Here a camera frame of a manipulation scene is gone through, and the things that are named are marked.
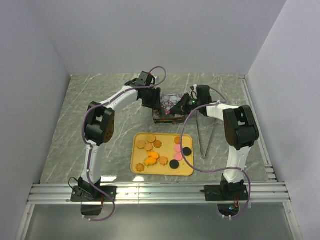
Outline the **gold tin lid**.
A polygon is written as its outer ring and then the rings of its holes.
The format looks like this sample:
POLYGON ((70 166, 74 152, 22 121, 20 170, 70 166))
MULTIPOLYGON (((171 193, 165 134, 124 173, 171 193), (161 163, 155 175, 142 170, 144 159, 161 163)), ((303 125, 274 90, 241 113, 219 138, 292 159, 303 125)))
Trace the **gold tin lid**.
POLYGON ((171 113, 173 108, 181 99, 183 95, 178 93, 164 94, 160 97, 160 109, 153 109, 153 119, 155 121, 167 119, 184 119, 185 116, 178 113, 171 113))

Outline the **dark green cookie tin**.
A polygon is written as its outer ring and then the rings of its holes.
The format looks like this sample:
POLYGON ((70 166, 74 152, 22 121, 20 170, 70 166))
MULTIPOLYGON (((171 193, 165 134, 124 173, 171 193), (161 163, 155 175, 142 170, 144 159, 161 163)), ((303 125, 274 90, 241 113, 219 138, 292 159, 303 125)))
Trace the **dark green cookie tin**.
POLYGON ((186 116, 180 114, 170 114, 164 109, 154 109, 152 118, 155 124, 182 124, 185 122, 186 116))

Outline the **metal serving tongs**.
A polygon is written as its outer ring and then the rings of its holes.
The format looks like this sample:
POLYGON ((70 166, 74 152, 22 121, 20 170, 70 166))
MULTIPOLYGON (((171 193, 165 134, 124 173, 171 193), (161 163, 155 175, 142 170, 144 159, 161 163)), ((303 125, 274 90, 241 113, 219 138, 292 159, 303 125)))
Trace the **metal serving tongs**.
POLYGON ((196 129, 198 135, 200 156, 204 160, 208 156, 211 147, 216 120, 214 118, 205 117, 199 112, 196 113, 196 129))

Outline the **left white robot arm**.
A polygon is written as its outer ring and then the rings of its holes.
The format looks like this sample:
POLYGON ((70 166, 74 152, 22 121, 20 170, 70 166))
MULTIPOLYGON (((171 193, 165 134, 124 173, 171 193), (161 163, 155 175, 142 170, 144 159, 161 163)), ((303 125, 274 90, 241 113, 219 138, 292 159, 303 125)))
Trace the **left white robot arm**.
POLYGON ((113 137, 116 112, 135 101, 150 109, 160 107, 161 89, 156 88, 156 77, 151 72, 142 71, 137 78, 124 84, 113 96, 102 102, 91 102, 81 127, 82 139, 86 145, 84 169, 73 187, 71 200, 93 202, 104 197, 101 184, 101 163, 104 144, 113 137))

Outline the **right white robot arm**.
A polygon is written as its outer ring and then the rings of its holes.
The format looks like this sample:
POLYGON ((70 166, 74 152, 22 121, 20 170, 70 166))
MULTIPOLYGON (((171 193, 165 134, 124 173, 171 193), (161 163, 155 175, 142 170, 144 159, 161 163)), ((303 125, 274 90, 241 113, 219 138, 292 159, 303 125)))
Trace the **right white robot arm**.
POLYGON ((226 142, 229 145, 228 160, 220 182, 220 194, 226 200, 247 191, 244 185, 247 157, 260 133, 249 105, 233 106, 227 104, 227 99, 216 89, 208 85, 193 87, 196 96, 184 94, 174 105, 172 114, 187 116, 184 125, 195 112, 200 112, 208 118, 223 121, 226 142))

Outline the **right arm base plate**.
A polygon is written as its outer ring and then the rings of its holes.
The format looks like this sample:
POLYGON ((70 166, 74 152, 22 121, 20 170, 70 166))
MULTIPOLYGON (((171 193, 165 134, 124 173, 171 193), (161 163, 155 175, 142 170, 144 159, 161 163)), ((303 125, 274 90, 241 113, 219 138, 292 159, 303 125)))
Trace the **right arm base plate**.
POLYGON ((249 200, 249 191, 245 185, 232 190, 221 185, 205 185, 201 192, 204 193, 206 202, 217 202, 220 215, 229 219, 241 212, 240 201, 249 200))

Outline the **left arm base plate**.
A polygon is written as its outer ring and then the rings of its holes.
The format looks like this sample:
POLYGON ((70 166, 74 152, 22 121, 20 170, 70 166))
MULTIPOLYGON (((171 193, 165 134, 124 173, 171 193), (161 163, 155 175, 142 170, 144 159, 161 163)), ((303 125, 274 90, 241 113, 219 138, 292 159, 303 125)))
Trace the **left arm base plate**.
POLYGON ((103 210, 103 204, 114 201, 117 193, 116 186, 101 186, 100 189, 108 194, 111 199, 94 188, 86 191, 79 186, 75 186, 72 190, 70 201, 72 203, 80 203, 82 215, 86 217, 99 216, 103 210))

